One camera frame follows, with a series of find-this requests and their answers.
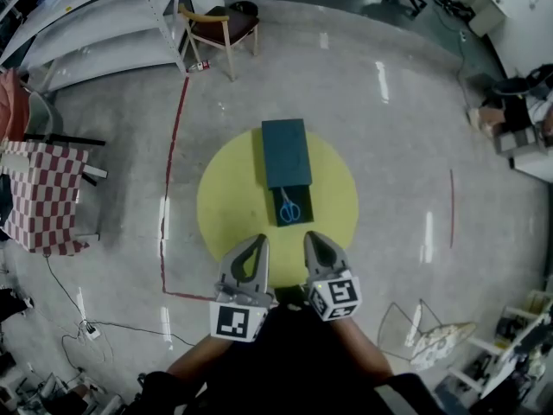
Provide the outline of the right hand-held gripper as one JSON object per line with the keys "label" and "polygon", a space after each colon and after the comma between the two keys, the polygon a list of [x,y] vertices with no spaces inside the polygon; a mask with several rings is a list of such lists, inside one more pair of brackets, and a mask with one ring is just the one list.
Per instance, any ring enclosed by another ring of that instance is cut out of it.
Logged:
{"label": "right hand-held gripper", "polygon": [[303,240],[308,270],[307,299],[322,321],[352,316],[361,305],[359,278],[349,269],[345,251],[323,233],[308,231]]}

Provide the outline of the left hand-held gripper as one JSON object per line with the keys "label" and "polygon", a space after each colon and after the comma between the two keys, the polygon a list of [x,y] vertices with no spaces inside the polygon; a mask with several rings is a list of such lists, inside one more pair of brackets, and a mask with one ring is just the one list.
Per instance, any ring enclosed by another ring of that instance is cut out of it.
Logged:
{"label": "left hand-held gripper", "polygon": [[255,341],[274,299],[268,286],[269,254],[269,239],[260,233],[221,259],[215,299],[209,304],[211,336]]}

